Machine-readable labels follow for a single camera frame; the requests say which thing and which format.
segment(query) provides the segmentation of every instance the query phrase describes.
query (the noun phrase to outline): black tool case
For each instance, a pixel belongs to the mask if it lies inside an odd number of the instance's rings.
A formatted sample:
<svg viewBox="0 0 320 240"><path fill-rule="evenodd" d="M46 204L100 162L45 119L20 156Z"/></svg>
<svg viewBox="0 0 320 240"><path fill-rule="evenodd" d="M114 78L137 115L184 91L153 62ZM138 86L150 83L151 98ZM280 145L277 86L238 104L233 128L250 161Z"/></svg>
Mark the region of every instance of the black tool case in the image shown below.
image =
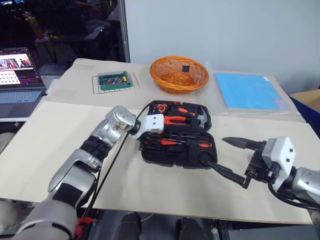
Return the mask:
<svg viewBox="0 0 320 240"><path fill-rule="evenodd" d="M147 163L186 169L211 169L202 162L217 163L208 109L203 105L155 100L148 115L163 114L163 132L145 133L140 137L142 158Z"/></svg>

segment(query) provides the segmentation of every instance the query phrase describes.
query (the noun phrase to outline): cardboard box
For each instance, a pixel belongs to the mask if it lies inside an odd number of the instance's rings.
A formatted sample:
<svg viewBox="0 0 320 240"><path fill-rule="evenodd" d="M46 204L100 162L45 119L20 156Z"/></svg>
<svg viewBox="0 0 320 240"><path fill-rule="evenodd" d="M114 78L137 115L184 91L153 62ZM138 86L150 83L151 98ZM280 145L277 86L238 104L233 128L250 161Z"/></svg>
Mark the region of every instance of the cardboard box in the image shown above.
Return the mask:
<svg viewBox="0 0 320 240"><path fill-rule="evenodd" d="M290 98L305 121L320 129L320 89L294 93Z"/></svg>

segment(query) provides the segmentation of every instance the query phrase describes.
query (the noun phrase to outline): beige board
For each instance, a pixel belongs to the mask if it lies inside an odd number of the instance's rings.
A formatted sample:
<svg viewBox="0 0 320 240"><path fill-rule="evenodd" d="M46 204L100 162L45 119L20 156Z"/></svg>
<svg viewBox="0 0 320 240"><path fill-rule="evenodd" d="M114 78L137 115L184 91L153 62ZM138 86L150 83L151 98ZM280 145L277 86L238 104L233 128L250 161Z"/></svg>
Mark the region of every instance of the beige board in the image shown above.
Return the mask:
<svg viewBox="0 0 320 240"><path fill-rule="evenodd" d="M35 202L46 198L51 177L110 110L43 102L0 155L0 197ZM224 116L211 116L211 120L209 133L215 138L218 163L238 174L245 172L253 151L233 147L223 137L262 141L289 136L297 153L294 165L319 170L320 140L306 123ZM138 146L137 140L127 140L95 208L239 221L311 222L306 210L279 201L264 183L253 180L243 189L213 170L148 164ZM104 160L102 176L118 147Z"/></svg>
<svg viewBox="0 0 320 240"><path fill-rule="evenodd" d="M205 105L205 88L198 89L194 92L184 95L172 95L161 90L157 83L150 75L150 65L147 64L133 64L116 61L100 61L85 58L78 58L73 63L72 67L68 69L59 82L54 86L54 90L48 96L47 101L69 103L69 104L82 104L93 105L102 107L113 107L115 105L122 105L128 109L142 109L143 106L154 100L166 101L181 101L187 103ZM94 94L92 86L92 77L100 73L128 71L134 73L139 88L125 91L115 91L102 94ZM261 74L261 73L248 73L236 71L222 71L213 70L212 74L217 72L224 73L244 73L244 74ZM272 85L289 106L292 114L239 114L236 117L245 116L250 118L263 118L263 119L276 119L303 122L295 105L292 103L288 95L280 87L277 80L272 74L267 75ZM214 96L222 98L222 103L225 104L222 93L218 85L212 91Z"/></svg>

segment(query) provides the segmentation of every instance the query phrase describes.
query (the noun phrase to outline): red component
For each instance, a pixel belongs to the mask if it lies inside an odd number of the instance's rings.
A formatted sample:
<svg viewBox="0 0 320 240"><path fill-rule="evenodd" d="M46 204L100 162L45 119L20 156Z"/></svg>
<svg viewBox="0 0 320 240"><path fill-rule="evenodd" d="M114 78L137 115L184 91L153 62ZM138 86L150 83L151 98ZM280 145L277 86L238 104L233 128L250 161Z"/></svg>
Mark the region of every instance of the red component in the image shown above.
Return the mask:
<svg viewBox="0 0 320 240"><path fill-rule="evenodd" d="M212 143L211 142L209 142L209 144L208 143L200 143L198 146L201 147L201 148L211 149L212 148Z"/></svg>
<svg viewBox="0 0 320 240"><path fill-rule="evenodd" d="M156 108L158 109L159 113L164 113L167 109L167 104L157 104Z"/></svg>
<svg viewBox="0 0 320 240"><path fill-rule="evenodd" d="M164 116L164 125L186 125L186 120L187 119L184 116Z"/></svg>
<svg viewBox="0 0 320 240"><path fill-rule="evenodd" d="M179 110L180 112L182 112L182 113L191 114L191 115L194 116L194 117L196 116L196 113L195 113L195 112L190 112L190 111L188 111L188 110L185 109L185 108L179 107L178 110Z"/></svg>
<svg viewBox="0 0 320 240"><path fill-rule="evenodd" d="M189 111L185 108L179 107L178 110L183 113L188 113Z"/></svg>
<svg viewBox="0 0 320 240"><path fill-rule="evenodd" d="M79 240L82 234L84 233L85 226L81 224L92 224L94 221L96 221L96 219L91 217L82 217L76 221L76 227L75 227L76 240Z"/></svg>
<svg viewBox="0 0 320 240"><path fill-rule="evenodd" d="M170 146L170 145L177 145L176 141L169 141L169 140L158 140L162 145Z"/></svg>

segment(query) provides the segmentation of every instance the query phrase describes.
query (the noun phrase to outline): laptop keyboard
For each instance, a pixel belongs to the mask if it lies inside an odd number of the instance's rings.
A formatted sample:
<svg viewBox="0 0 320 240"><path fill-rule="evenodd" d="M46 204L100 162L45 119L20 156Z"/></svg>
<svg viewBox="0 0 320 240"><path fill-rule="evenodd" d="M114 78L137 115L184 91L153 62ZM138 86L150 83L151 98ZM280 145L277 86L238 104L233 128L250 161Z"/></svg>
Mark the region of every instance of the laptop keyboard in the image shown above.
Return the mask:
<svg viewBox="0 0 320 240"><path fill-rule="evenodd" d="M41 91L0 92L0 104L34 103Z"/></svg>

